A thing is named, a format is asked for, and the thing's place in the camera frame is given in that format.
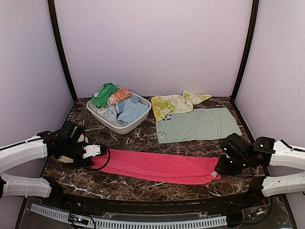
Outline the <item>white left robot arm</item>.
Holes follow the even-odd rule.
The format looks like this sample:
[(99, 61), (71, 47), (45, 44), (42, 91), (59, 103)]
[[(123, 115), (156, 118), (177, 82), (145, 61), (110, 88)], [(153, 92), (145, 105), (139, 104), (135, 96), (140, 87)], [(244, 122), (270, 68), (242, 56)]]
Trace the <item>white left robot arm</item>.
[(0, 196), (42, 197), (57, 208), (67, 204), (62, 186), (53, 178), (29, 178), (8, 175), (5, 172), (21, 164), (53, 157), (66, 157), (75, 167), (90, 165), (91, 158), (99, 153), (99, 146), (86, 141), (83, 128), (68, 121), (61, 129), (43, 131), (35, 136), (0, 149)]

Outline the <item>pink microfibre towel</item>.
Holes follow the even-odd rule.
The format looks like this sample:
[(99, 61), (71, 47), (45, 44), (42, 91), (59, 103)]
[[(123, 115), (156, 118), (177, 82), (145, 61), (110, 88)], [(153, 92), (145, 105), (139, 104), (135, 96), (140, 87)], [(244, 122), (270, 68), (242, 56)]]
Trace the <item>pink microfibre towel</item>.
[(100, 171), (155, 182), (205, 185), (222, 179), (215, 172), (218, 158), (165, 155), (111, 149), (111, 158), (92, 158), (92, 168)]

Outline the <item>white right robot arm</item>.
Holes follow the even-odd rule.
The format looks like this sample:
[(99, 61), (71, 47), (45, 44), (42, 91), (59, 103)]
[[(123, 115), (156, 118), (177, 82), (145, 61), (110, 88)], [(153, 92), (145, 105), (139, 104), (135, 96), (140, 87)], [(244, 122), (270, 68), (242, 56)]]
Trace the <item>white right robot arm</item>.
[[(214, 170), (219, 175), (239, 175), (246, 168), (262, 167), (263, 177), (254, 177), (243, 203), (253, 207), (262, 197), (305, 191), (305, 149), (292, 146), (284, 140), (259, 137), (253, 144), (238, 134), (229, 135), (221, 144), (223, 153)], [(300, 173), (271, 177), (269, 166), (300, 169)]]

